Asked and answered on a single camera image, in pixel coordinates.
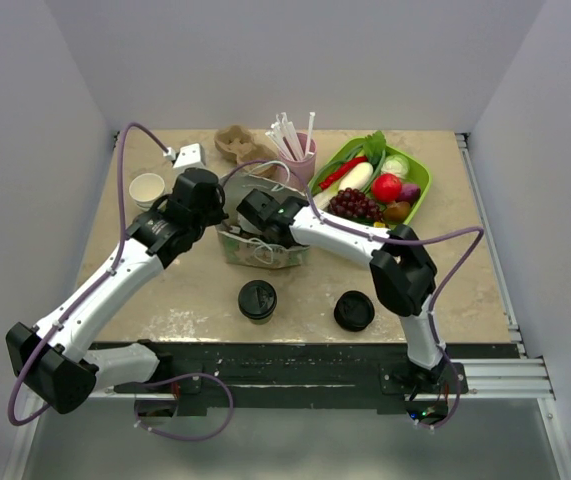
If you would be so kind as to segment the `printed paper takeout bag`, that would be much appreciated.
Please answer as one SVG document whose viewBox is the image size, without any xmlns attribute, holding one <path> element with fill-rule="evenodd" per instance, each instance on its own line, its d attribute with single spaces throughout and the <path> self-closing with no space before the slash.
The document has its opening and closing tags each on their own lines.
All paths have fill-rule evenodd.
<svg viewBox="0 0 571 480">
<path fill-rule="evenodd" d="M 271 195 L 278 201 L 288 196 L 303 198 L 304 195 L 285 184 L 259 177 L 258 174 L 268 167 L 275 167 L 278 173 L 285 173 L 290 180 L 291 170 L 279 160 L 254 160 L 248 167 L 235 167 L 221 178 L 225 193 L 224 211 L 228 218 L 216 227 L 217 238 L 227 263 L 261 269 L 283 269 L 302 266 L 307 263 L 309 246 L 286 248 L 281 244 L 266 240 L 253 227 L 241 220 L 236 208 L 253 189 Z"/>
</svg>

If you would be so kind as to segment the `black plastic cup lid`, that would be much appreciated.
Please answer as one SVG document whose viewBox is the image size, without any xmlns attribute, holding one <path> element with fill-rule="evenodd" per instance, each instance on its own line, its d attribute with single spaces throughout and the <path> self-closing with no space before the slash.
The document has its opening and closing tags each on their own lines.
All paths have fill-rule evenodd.
<svg viewBox="0 0 571 480">
<path fill-rule="evenodd" d="M 242 314 L 243 312 L 273 314 L 277 306 L 277 293 L 269 282 L 252 280 L 240 289 L 237 303 Z"/>
</svg>

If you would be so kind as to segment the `green paper coffee cup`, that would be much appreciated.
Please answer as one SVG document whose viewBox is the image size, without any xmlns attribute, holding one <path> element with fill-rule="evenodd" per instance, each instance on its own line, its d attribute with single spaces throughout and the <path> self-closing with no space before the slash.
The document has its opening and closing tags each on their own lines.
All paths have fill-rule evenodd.
<svg viewBox="0 0 571 480">
<path fill-rule="evenodd" d="M 243 312 L 243 315 L 253 324 L 256 325 L 263 325 L 269 322 L 273 316 L 272 313 L 252 313 L 252 312 Z"/>
</svg>

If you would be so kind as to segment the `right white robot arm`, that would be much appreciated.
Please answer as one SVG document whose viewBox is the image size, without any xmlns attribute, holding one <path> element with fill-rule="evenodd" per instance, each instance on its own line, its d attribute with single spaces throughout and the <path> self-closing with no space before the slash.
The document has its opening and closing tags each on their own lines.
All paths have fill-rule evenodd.
<svg viewBox="0 0 571 480">
<path fill-rule="evenodd" d="M 253 189 L 236 212 L 272 243 L 313 246 L 367 267 L 379 303 L 397 315 L 407 341 L 413 386 L 434 392 L 446 380 L 441 364 L 446 353 L 430 302 L 436 290 L 437 268 L 414 231 L 355 224 L 312 203 L 288 196 L 278 201 Z"/>
</svg>

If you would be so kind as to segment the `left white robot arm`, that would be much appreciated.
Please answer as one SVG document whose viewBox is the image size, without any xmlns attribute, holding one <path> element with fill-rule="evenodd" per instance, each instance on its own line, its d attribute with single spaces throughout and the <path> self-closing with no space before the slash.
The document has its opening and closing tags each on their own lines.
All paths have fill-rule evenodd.
<svg viewBox="0 0 571 480">
<path fill-rule="evenodd" d="M 211 171 L 189 168 L 170 194 L 138 215 L 126 239 L 58 309 L 34 326 L 15 324 L 6 335 L 12 369 L 60 414 L 78 408 L 92 392 L 140 383 L 150 392 L 172 380 L 168 355 L 148 342 L 94 350 L 103 327 L 146 283 L 189 251 L 206 228 L 226 219 L 225 196 Z"/>
</svg>

